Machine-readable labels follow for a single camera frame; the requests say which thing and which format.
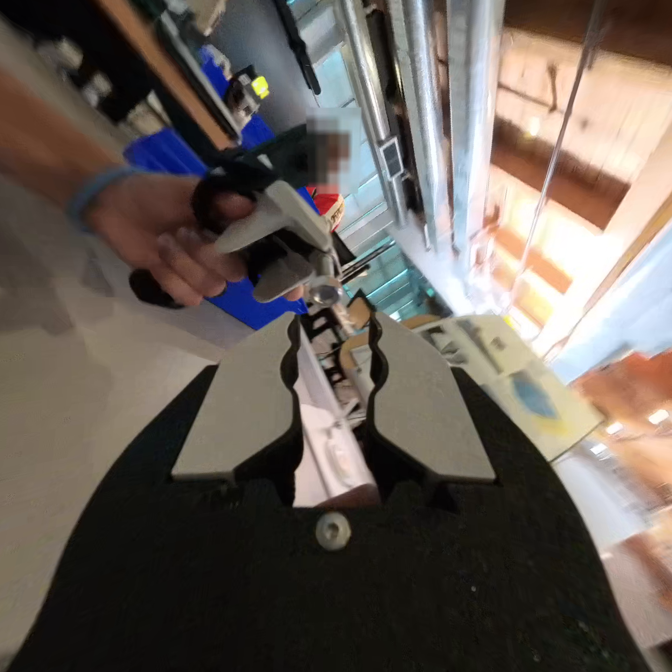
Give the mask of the thin silver ceiling pipe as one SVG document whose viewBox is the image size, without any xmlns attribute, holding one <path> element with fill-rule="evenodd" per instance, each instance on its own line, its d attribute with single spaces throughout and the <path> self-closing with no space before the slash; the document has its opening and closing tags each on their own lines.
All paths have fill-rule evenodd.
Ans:
<svg viewBox="0 0 672 672">
<path fill-rule="evenodd" d="M 361 1 L 335 1 L 335 10 L 350 52 L 354 88 L 363 113 L 365 131 L 380 175 L 393 223 L 406 225 L 407 202 L 402 186 L 404 164 L 399 141 L 392 133 L 385 98 Z"/>
</svg>

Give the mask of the wooden desk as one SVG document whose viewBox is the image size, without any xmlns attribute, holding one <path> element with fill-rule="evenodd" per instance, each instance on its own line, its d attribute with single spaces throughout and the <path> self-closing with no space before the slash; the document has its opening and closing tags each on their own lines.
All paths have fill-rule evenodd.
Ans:
<svg viewBox="0 0 672 672">
<path fill-rule="evenodd" d="M 147 64 L 172 98 L 217 149 L 223 150 L 239 144 L 238 139 L 225 130 L 208 110 L 195 88 L 160 45 L 150 22 L 129 1 L 94 1 L 93 4 L 120 30 L 130 48 Z"/>
</svg>

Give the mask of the silver ventilation duct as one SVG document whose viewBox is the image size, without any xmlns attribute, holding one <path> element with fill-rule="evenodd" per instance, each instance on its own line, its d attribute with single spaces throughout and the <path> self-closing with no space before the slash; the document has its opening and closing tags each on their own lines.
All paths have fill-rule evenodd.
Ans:
<svg viewBox="0 0 672 672">
<path fill-rule="evenodd" d="M 451 210 L 440 82 L 435 62 L 433 4 L 430 1 L 405 1 L 404 9 L 416 105 L 415 128 L 424 163 L 425 216 L 432 247 L 439 253 L 449 247 Z"/>
<path fill-rule="evenodd" d="M 453 231 L 463 259 L 485 212 L 505 4 L 448 2 Z"/>
</svg>

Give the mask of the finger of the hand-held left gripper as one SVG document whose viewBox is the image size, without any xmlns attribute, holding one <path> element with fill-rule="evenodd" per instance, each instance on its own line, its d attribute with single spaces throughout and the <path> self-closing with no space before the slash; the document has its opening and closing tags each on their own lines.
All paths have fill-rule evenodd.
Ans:
<svg viewBox="0 0 672 672">
<path fill-rule="evenodd" d="M 309 260 L 298 253 L 287 253 L 269 262 L 259 273 L 255 300 L 262 304 L 269 303 L 309 284 L 315 276 L 315 267 Z"/>
<path fill-rule="evenodd" d="M 229 224 L 215 240 L 215 249 L 234 253 L 278 231 L 289 231 L 311 248 L 333 252 L 329 227 L 287 182 L 274 181 L 257 196 L 253 212 Z"/>
</svg>

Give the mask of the wooden document stand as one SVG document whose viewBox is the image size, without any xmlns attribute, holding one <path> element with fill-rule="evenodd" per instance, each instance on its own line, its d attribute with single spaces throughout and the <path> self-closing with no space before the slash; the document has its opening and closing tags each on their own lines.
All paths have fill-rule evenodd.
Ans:
<svg viewBox="0 0 672 672">
<path fill-rule="evenodd" d="M 368 330 L 374 314 L 364 299 L 357 298 L 347 308 L 337 305 L 301 316 L 299 397 L 301 411 L 306 412 L 302 422 L 327 499 L 375 481 L 364 455 L 367 401 L 373 389 Z M 414 332 L 441 319 L 421 315 L 400 324 Z M 494 432 L 496 439 L 529 441 L 538 451 L 462 368 L 450 367 L 485 450 L 492 442 L 488 432 Z"/>
</svg>

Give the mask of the person's left hand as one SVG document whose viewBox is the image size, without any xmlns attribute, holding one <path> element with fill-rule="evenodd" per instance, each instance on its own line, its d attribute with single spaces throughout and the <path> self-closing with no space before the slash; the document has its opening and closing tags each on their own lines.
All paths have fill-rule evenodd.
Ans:
<svg viewBox="0 0 672 672">
<path fill-rule="evenodd" d="M 106 187 L 84 221 L 132 269 L 150 272 L 179 305 L 197 306 L 247 275 L 244 261 L 224 254 L 191 208 L 195 176 L 134 173 Z"/>
</svg>

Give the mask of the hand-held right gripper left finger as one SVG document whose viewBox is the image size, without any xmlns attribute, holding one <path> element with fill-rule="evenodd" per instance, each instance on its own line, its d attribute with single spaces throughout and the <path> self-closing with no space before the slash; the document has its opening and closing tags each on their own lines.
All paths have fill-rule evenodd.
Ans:
<svg viewBox="0 0 672 672">
<path fill-rule="evenodd" d="M 300 320 L 284 314 L 225 351 L 172 467 L 172 481 L 243 489 L 269 481 L 293 507 L 304 453 Z"/>
</svg>

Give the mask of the steel hex nut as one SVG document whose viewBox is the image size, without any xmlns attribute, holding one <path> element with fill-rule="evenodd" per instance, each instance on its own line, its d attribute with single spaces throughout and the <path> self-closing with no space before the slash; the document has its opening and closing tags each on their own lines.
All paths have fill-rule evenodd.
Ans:
<svg viewBox="0 0 672 672">
<path fill-rule="evenodd" d="M 340 303 L 343 297 L 341 282 L 331 276 L 314 278 L 308 287 L 308 298 L 318 307 L 329 308 Z"/>
</svg>

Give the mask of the blue plastic bin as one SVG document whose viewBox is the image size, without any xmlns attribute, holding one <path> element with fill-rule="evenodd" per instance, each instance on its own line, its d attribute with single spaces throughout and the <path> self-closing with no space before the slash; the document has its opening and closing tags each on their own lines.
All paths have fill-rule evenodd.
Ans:
<svg viewBox="0 0 672 672">
<path fill-rule="evenodd" d="M 228 58 L 212 45 L 202 47 L 199 58 L 208 81 L 206 88 L 214 99 L 214 112 L 221 117 L 233 140 L 245 149 L 252 149 L 273 139 L 273 131 L 259 113 L 270 94 L 259 100 L 251 87 L 251 81 L 263 75 L 252 64 L 233 71 Z"/>
<path fill-rule="evenodd" d="M 152 135 L 132 141 L 123 156 L 132 166 L 147 172 L 170 173 L 204 177 L 208 166 L 172 128 L 164 128 Z M 305 315 L 308 312 L 303 299 L 290 301 L 277 298 L 259 303 L 253 298 L 253 285 L 248 278 L 232 283 L 226 291 L 209 302 L 242 324 L 259 330 L 284 313 Z"/>
</svg>

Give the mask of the blue wristband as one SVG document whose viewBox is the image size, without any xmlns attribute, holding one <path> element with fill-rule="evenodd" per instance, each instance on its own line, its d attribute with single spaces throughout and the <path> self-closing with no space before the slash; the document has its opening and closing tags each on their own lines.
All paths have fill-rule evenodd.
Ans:
<svg viewBox="0 0 672 672">
<path fill-rule="evenodd" d="M 84 181 L 83 185 L 66 203 L 64 214 L 80 231 L 92 233 L 85 222 L 85 213 L 103 191 L 133 175 L 144 173 L 134 165 L 123 164 L 96 173 Z"/>
</svg>

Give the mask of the black video bar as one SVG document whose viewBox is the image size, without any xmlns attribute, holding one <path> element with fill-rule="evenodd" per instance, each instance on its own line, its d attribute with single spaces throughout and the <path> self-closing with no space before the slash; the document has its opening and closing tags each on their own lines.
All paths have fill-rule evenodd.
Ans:
<svg viewBox="0 0 672 672">
<path fill-rule="evenodd" d="M 321 95 L 322 89 L 308 55 L 307 45 L 301 38 L 292 11 L 286 1 L 273 1 L 273 5 L 283 27 L 288 46 L 295 57 L 307 88 L 315 95 Z"/>
</svg>

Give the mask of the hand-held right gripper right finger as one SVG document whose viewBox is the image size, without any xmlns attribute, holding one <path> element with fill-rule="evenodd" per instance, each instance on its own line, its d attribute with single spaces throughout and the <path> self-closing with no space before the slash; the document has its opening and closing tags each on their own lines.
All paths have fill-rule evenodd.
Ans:
<svg viewBox="0 0 672 672">
<path fill-rule="evenodd" d="M 497 475 L 452 369 L 422 336 L 384 313 L 368 330 L 373 389 L 365 461 L 380 498 L 412 483 L 431 507 L 452 507 L 450 487 L 492 486 Z"/>
</svg>

